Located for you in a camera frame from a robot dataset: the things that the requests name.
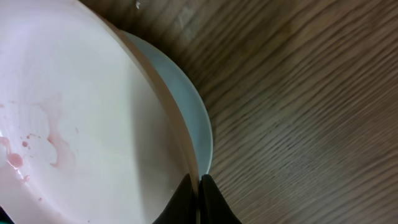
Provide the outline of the light blue plate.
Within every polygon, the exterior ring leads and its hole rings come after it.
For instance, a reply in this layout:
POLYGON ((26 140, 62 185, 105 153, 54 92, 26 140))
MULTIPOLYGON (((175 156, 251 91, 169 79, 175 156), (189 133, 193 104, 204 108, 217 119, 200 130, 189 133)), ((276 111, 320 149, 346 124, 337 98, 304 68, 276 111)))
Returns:
POLYGON ((197 89, 166 54, 133 34, 124 34, 150 60, 167 85, 190 133, 199 176, 208 174, 213 159, 213 133, 210 117, 197 89))

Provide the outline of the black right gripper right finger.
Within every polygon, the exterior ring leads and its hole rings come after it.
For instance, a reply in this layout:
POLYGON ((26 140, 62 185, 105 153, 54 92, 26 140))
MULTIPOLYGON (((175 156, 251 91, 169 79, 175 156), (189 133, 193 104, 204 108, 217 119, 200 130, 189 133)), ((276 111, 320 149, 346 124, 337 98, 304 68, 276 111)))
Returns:
POLYGON ((241 224, 209 174, 201 177, 199 209, 201 224, 241 224))

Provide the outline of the white pink plate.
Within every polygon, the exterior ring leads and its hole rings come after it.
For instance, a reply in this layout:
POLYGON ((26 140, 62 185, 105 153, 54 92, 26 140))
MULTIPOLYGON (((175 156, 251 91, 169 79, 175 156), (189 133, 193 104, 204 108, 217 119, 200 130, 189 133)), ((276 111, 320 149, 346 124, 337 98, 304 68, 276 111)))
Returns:
POLYGON ((15 223, 152 223, 191 137, 165 82, 79 1, 1 0, 1 208, 15 223))

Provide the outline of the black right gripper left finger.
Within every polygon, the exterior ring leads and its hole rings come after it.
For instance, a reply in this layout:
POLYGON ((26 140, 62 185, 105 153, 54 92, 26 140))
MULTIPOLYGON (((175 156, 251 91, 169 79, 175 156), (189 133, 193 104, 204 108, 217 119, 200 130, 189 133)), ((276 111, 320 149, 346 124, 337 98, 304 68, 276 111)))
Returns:
POLYGON ((153 224, 196 224, 196 212, 197 200, 190 175, 187 174, 153 224))

